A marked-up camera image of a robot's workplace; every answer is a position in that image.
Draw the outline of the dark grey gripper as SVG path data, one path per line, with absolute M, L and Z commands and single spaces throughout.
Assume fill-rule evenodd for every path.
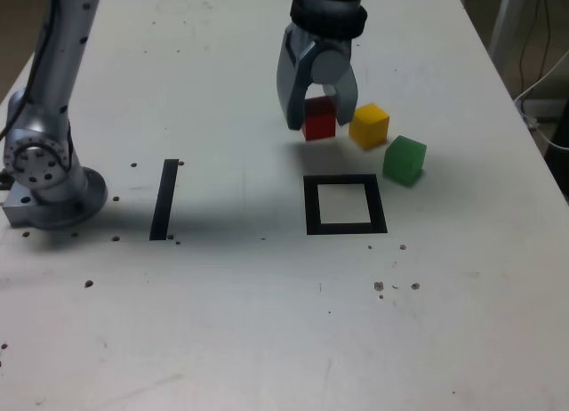
M 277 63 L 276 89 L 290 130 L 299 131 L 304 125 L 306 93 L 313 83 L 322 86 L 340 126 L 353 119 L 358 89 L 351 54 L 351 39 L 313 37 L 292 22 L 287 26 Z

